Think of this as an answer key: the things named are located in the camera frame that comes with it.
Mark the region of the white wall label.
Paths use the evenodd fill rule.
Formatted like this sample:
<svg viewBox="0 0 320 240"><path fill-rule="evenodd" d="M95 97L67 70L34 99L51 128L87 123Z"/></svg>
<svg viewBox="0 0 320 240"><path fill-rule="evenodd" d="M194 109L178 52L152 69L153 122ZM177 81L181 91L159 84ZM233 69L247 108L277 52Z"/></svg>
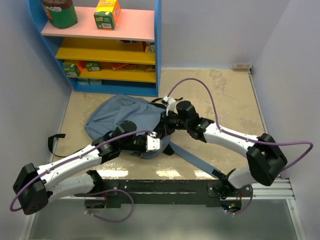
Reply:
<svg viewBox="0 0 320 240"><path fill-rule="evenodd" d="M234 71L250 71L253 65L249 63L234 63L231 69Z"/></svg>

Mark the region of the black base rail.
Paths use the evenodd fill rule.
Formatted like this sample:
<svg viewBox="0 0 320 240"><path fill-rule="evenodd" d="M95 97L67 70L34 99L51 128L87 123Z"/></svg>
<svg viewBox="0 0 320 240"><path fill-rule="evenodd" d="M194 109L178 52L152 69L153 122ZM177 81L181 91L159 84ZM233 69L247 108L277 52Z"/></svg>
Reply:
<svg viewBox="0 0 320 240"><path fill-rule="evenodd" d="M207 208L239 210L242 198L251 197L253 189L246 185L241 189L224 190L222 182L207 180L134 180L105 179L104 185L90 193L78 193L76 197L96 197L105 202L106 208L119 208L130 204L128 193L136 205L203 205Z"/></svg>

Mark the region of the blue student backpack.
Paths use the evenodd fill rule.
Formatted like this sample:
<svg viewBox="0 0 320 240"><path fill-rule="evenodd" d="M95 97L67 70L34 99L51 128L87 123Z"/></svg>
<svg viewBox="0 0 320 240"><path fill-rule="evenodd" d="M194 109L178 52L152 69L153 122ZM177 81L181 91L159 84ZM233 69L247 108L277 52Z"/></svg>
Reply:
<svg viewBox="0 0 320 240"><path fill-rule="evenodd" d="M117 127L122 127L127 132L155 128L161 120L161 113L166 111L166 107L156 101L158 99L147 101L123 94L115 95L93 111L84 125L84 130L92 140L96 140L100 137L110 137ZM161 154L176 154L214 178L214 173L221 173L219 169L171 142L171 136L161 133L159 137L159 151L142 152L137 148L128 148L125 151L132 156L148 160Z"/></svg>

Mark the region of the light blue tissue pack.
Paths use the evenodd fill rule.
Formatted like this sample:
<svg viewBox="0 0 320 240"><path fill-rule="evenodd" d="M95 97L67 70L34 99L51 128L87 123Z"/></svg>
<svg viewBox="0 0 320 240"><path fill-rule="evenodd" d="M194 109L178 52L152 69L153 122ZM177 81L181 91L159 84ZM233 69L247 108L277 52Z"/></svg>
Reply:
<svg viewBox="0 0 320 240"><path fill-rule="evenodd" d="M83 85L83 86L90 84L90 80L88 78L78 78L76 82L78 85Z"/></svg>

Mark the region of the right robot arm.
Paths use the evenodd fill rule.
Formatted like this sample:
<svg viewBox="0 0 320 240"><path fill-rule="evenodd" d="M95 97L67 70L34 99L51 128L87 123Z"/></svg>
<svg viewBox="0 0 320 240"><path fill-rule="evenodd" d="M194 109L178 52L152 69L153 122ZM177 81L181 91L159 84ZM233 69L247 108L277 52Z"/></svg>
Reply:
<svg viewBox="0 0 320 240"><path fill-rule="evenodd" d="M200 117L187 100L176 102L171 97L165 97L161 103L165 111L155 127L158 134L169 136L176 130L185 130L195 140L225 147L247 159L247 167L233 169L228 174L215 169L212 171L221 181L222 191L227 196L233 197L242 187L254 183L272 185L288 163L275 140L267 133L255 136L223 129L217 122Z"/></svg>

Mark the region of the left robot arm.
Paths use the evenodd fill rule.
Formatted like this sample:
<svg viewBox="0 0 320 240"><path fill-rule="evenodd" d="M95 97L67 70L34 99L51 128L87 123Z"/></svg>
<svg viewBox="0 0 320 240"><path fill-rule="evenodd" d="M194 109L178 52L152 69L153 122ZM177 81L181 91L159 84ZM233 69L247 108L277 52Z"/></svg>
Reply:
<svg viewBox="0 0 320 240"><path fill-rule="evenodd" d="M118 158L122 151L149 151L152 134L151 130L138 130L132 121L124 121L115 130L58 161L40 166L24 165L13 184L15 197L10 211L32 215L49 202L68 195L99 196L104 183L97 173L75 175Z"/></svg>

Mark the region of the blue shelf unit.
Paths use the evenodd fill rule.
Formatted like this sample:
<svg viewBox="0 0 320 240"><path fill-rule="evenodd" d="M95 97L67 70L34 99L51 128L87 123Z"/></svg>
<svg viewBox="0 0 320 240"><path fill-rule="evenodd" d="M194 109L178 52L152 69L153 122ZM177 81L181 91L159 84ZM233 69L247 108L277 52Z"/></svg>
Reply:
<svg viewBox="0 0 320 240"><path fill-rule="evenodd" d="M26 3L29 16L57 68L64 60L100 62L101 71L82 69L79 76L64 78L78 92L156 97L162 64L162 2L154 10L122 9L114 30L98 29L93 7L75 8L78 22L54 27L39 0ZM111 63L154 65L155 72L115 71ZM79 85L77 79L98 79L102 85Z"/></svg>

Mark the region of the green brown canister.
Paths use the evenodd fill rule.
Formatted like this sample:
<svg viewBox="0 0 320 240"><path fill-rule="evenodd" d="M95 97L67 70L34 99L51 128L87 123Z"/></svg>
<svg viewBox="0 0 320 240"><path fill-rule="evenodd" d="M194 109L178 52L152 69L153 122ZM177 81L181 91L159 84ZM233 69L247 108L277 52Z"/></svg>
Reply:
<svg viewBox="0 0 320 240"><path fill-rule="evenodd" d="M56 28L65 29L78 22L72 0L42 0L48 21Z"/></svg>

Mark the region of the small green box on shelf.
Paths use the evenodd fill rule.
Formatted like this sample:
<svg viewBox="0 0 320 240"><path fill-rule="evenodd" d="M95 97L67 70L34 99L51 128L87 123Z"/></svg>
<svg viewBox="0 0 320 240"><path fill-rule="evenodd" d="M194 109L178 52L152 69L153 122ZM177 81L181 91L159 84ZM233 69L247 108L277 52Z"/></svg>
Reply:
<svg viewBox="0 0 320 240"><path fill-rule="evenodd" d="M85 61L85 66L88 72L98 72L102 70L101 63L99 61Z"/></svg>

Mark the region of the yellow green carton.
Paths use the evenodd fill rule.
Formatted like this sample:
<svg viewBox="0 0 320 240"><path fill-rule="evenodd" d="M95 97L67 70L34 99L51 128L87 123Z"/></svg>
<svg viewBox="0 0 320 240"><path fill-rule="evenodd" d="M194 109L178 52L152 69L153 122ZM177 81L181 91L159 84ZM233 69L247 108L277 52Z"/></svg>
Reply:
<svg viewBox="0 0 320 240"><path fill-rule="evenodd" d="M100 0L93 14L99 30L114 30L121 12L117 0Z"/></svg>

